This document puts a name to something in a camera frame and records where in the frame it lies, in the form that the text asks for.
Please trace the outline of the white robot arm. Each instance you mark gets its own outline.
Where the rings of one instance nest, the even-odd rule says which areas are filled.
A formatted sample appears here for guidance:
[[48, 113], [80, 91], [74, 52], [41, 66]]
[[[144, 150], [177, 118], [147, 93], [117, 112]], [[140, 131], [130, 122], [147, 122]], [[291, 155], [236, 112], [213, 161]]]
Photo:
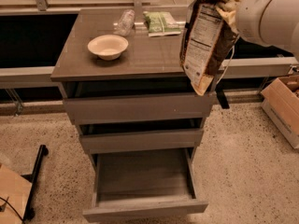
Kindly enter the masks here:
[[235, 24], [244, 40], [286, 50], [299, 60], [299, 0], [242, 0]]

